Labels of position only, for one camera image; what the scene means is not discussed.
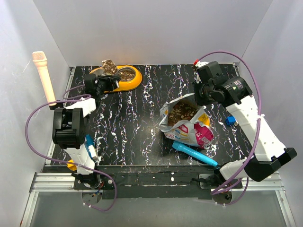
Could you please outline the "metal food scoop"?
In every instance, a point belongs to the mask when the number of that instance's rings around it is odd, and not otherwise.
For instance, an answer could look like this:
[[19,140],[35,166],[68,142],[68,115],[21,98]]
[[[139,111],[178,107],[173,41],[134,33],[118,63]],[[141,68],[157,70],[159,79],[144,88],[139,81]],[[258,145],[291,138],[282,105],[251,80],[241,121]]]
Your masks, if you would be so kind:
[[113,89],[119,88],[120,75],[115,63],[111,59],[104,60],[102,61],[102,69],[105,77],[113,85]]

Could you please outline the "pet food bag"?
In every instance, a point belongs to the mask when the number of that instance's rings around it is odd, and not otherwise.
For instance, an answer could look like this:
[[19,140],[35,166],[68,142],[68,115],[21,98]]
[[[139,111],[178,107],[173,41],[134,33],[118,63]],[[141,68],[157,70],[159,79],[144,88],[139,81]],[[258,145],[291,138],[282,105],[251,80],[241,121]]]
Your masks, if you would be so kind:
[[194,93],[166,102],[160,109],[159,128],[165,137],[204,148],[214,139],[210,118],[195,102]]

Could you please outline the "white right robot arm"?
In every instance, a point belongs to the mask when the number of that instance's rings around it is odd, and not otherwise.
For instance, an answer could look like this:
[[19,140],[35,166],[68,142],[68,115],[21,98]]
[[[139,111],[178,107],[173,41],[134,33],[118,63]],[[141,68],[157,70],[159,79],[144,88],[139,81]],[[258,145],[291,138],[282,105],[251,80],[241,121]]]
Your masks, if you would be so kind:
[[252,90],[243,78],[228,78],[216,61],[196,61],[194,69],[197,72],[193,83],[196,103],[222,105],[235,118],[253,149],[251,157],[220,167],[214,176],[218,187],[225,188],[232,179],[244,177],[260,182],[296,157],[295,149],[287,148],[261,116]]

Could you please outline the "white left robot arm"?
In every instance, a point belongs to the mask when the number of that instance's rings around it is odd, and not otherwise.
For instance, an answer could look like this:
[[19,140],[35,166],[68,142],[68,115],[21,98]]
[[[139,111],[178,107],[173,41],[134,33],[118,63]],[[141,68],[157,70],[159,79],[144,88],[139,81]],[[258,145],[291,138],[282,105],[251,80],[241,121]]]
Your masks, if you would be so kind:
[[84,79],[84,93],[73,98],[65,98],[73,104],[65,108],[56,108],[53,115],[54,144],[59,145],[71,158],[77,173],[72,175],[90,189],[101,184],[101,178],[95,169],[98,155],[92,138],[87,133],[89,115],[96,110],[96,101],[105,92],[119,88],[121,80],[118,73],[89,73]]

